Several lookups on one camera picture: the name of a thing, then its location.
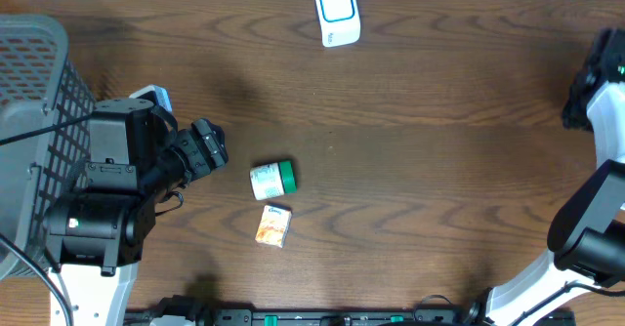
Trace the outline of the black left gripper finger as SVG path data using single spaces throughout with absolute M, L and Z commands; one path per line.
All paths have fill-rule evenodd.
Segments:
M 193 129 L 183 129 L 175 140 L 193 178 L 203 178 L 212 171 L 212 159 L 204 139 Z
M 229 161 L 224 130 L 211 123 L 207 118 L 192 122 L 191 129 L 192 134 L 197 138 L 198 148 L 209 163 L 209 167 L 224 167 Z

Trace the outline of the green lid jar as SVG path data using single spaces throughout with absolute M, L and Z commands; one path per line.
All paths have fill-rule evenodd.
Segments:
M 249 176 L 256 200 L 272 199 L 297 191 L 295 173 L 289 160 L 252 168 Z

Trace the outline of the orange tissue pack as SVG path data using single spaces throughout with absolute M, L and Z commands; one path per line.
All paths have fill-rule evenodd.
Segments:
M 272 205 L 266 205 L 255 235 L 255 241 L 259 244 L 282 248 L 285 243 L 292 211 Z

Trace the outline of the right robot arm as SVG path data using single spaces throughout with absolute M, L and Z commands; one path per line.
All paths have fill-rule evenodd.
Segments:
M 624 279 L 624 31 L 595 37 L 562 110 L 567 129 L 592 133 L 597 169 L 556 213 L 546 250 L 509 282 L 485 291 L 471 325 L 534 325 L 586 293 L 622 297 Z

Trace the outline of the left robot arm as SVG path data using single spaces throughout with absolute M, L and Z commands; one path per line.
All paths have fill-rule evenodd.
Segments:
M 67 181 L 48 209 L 46 249 L 74 324 L 120 325 L 157 205 L 227 164 L 225 133 L 206 118 L 179 129 L 146 99 L 97 102 L 88 126 L 86 184 Z

